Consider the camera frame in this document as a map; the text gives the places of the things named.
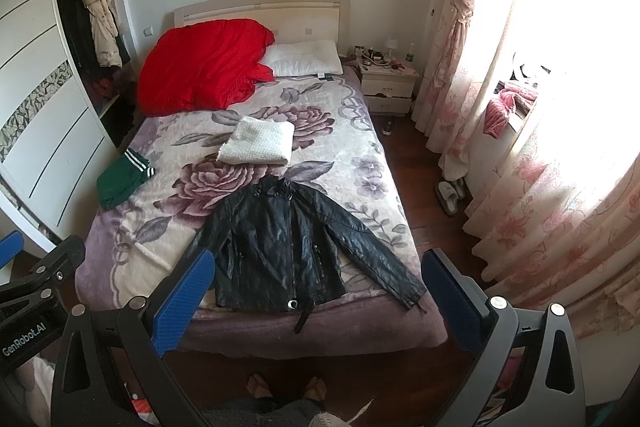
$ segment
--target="folded white sweater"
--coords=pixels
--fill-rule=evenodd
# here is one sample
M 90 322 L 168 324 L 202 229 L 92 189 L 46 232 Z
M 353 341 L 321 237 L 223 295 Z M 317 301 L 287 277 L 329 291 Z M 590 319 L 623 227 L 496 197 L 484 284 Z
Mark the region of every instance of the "folded white sweater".
M 256 120 L 244 116 L 229 140 L 220 148 L 218 161 L 231 165 L 286 165 L 291 159 L 294 129 L 290 122 Z

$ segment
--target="black leather jacket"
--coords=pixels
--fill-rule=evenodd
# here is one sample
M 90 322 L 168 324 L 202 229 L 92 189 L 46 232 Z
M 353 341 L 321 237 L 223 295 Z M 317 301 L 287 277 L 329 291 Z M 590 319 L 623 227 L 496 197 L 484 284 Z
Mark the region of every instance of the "black leather jacket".
M 213 287 L 220 307 L 302 311 L 344 295 L 338 248 L 406 308 L 422 282 L 339 204 L 286 178 L 266 176 L 218 203 L 186 251 L 216 255 Z

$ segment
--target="floral blanket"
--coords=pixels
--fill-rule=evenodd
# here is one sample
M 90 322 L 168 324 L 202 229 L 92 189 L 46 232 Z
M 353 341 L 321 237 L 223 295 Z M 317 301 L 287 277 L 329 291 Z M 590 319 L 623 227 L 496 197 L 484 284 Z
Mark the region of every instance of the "floral blanket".
M 289 166 L 233 166 L 216 161 L 219 147 L 245 115 L 293 123 Z M 156 175 L 125 203 L 95 217 L 86 241 L 86 260 L 76 272 L 78 295 L 92 309 L 119 308 L 136 295 L 149 295 L 171 272 L 218 201 L 267 174 L 329 195 L 420 277 L 419 258 L 398 192 L 351 68 L 333 80 L 305 76 L 258 84 L 249 100 L 227 110 L 150 118 L 131 146 L 150 159 Z M 297 317 L 230 312 L 215 306 L 210 291 L 183 344 L 229 356 L 289 358 L 392 351 L 444 341 L 442 319 L 428 293 L 419 309 L 406 312 L 343 255 L 340 269 L 348 293 L 317 307 L 296 339 L 292 328 Z M 337 322 L 333 315 L 339 317 Z M 318 328 L 324 329 L 320 335 L 328 334 L 326 327 L 338 328 L 342 344 L 320 349 L 308 341 L 305 344 L 303 337 L 312 334 L 314 318 Z M 362 329 L 345 343 L 343 330 L 353 328 L 354 320 Z M 257 328 L 255 338 L 247 334 L 252 328 Z M 410 338 L 405 339 L 397 328 L 409 332 Z M 367 343 L 374 330 L 380 330 L 378 337 Z M 240 345 L 235 337 L 239 331 Z M 386 337 L 389 348 L 380 347 Z

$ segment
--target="blue gripper pad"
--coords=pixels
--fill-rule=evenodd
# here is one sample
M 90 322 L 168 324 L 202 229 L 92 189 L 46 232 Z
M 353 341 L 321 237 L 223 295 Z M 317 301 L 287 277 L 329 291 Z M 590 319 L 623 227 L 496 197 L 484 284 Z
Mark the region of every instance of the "blue gripper pad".
M 15 230 L 0 241 L 0 267 L 11 261 L 24 248 L 22 234 Z
M 151 342 L 160 357 L 178 346 L 191 317 L 209 289 L 215 270 L 213 254 L 204 250 L 154 316 Z
M 421 272 L 424 285 L 460 349 L 480 353 L 484 346 L 481 317 L 458 282 L 429 251 L 422 256 Z

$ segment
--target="headboard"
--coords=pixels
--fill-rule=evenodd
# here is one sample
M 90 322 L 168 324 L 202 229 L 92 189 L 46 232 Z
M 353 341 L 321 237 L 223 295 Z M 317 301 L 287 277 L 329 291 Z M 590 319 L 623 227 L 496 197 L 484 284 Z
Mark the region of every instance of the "headboard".
M 174 11 L 176 28 L 216 19 L 253 19 L 278 44 L 331 39 L 347 54 L 351 0 L 211 0 Z

